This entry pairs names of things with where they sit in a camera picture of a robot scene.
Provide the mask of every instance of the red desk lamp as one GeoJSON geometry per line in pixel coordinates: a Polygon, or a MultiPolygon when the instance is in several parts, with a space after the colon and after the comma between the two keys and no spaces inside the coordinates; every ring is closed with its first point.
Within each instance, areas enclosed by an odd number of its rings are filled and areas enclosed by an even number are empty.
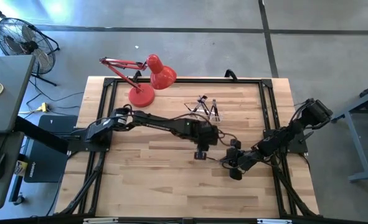
{"type": "Polygon", "coordinates": [[[155,54],[149,55],[145,63],[132,62],[127,60],[116,60],[110,58],[101,58],[100,62],[107,66],[110,70],[114,71],[124,81],[132,86],[132,89],[128,93],[128,99],[136,107],[142,108],[149,106],[154,100],[154,90],[162,90],[169,87],[176,81],[177,73],[170,67],[164,66],[159,57],[155,54]],[[144,71],[149,67],[152,71],[151,84],[152,86],[142,83],[138,84],[131,81],[128,77],[125,77],[117,68],[132,68],[144,71]]]}

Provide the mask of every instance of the gray floor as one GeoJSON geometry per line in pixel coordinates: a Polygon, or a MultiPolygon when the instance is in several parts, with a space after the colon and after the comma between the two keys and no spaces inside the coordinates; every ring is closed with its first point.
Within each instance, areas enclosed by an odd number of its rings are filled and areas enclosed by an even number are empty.
{"type": "MultiPolygon", "coordinates": [[[[264,0],[272,29],[368,30],[368,0],[264,0]]],[[[215,1],[0,1],[7,16],[34,24],[102,27],[262,28],[257,0],[215,1]]],[[[59,84],[39,87],[53,98],[83,91],[89,75],[112,75],[98,63],[108,56],[144,60],[159,54],[180,76],[222,76],[227,68],[240,77],[271,77],[263,34],[130,32],[46,32],[60,44],[46,78],[59,84]]],[[[340,110],[368,87],[368,36],[272,35],[280,77],[290,79],[296,103],[320,99],[340,110]]],[[[134,71],[125,70],[127,75],[134,71]]],[[[35,96],[29,86],[24,101],[35,96]]],[[[33,101],[38,106],[46,98],[33,101]]],[[[80,105],[81,96],[51,103],[80,105]]],[[[78,109],[58,110],[77,114],[78,109]]],[[[29,120],[38,123],[39,114],[29,120]]],[[[368,221],[368,180],[350,184],[362,170],[343,121],[308,139],[311,175],[320,213],[325,217],[368,221]]],[[[0,218],[45,215],[55,184],[24,184],[27,203],[6,203],[0,218]]]]}

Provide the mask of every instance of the gray metal frame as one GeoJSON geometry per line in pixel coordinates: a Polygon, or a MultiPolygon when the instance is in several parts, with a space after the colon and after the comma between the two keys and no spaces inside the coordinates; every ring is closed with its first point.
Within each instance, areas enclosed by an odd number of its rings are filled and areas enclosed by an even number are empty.
{"type": "Polygon", "coordinates": [[[359,109],[367,105],[368,105],[368,94],[364,95],[362,98],[359,98],[356,102],[348,106],[346,109],[344,109],[340,113],[335,114],[335,116],[333,116],[331,120],[332,123],[335,123],[338,119],[341,119],[341,118],[346,119],[347,125],[350,129],[352,140],[354,141],[359,159],[361,160],[362,167],[364,168],[363,172],[358,172],[358,173],[355,173],[354,175],[350,175],[348,177],[348,180],[350,182],[368,179],[368,161],[365,156],[365,152],[362,147],[361,141],[359,140],[360,136],[358,135],[356,127],[354,126],[354,123],[352,122],[352,118],[351,118],[352,113],[359,111],[359,109]]]}

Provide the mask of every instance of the electric fan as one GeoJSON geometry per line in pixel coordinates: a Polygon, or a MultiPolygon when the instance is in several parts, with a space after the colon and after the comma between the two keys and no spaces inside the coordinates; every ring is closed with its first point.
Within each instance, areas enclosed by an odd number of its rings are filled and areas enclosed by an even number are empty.
{"type": "Polygon", "coordinates": [[[54,67],[54,52],[59,50],[59,45],[26,21],[4,18],[0,21],[0,48],[5,55],[34,55],[33,71],[38,76],[54,67]],[[55,50],[48,40],[57,45],[55,50]]]}

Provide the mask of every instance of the wooden tabletop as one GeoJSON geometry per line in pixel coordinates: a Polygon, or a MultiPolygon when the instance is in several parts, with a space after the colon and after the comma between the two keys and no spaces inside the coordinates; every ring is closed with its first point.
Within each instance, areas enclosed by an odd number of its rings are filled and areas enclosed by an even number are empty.
{"type": "MultiPolygon", "coordinates": [[[[103,79],[89,77],[77,121],[86,128],[96,120],[103,79]]],[[[289,81],[273,78],[273,89],[281,125],[287,125],[295,112],[289,81]]],[[[129,103],[131,86],[120,83],[115,108],[129,103]]],[[[175,83],[155,90],[154,102],[143,110],[165,118],[187,113],[184,103],[196,102],[199,95],[215,98],[223,120],[219,129],[232,133],[242,149],[259,141],[264,128],[258,87],[254,84],[175,83]]],[[[105,102],[106,116],[108,100],[105,102]]],[[[210,146],[209,157],[225,156],[226,146],[210,146]]],[[[114,217],[278,217],[271,167],[258,163],[233,180],[228,170],[212,160],[196,161],[196,145],[169,132],[137,127],[114,132],[101,180],[97,216],[114,217]]],[[[83,184],[88,153],[79,152],[68,162],[55,211],[63,210],[83,184]]],[[[291,181],[299,196],[318,213],[307,163],[298,155],[288,155],[291,181]]],[[[288,211],[286,191],[283,190],[288,211]]],[[[87,208],[92,188],[87,198],[87,208]]]]}

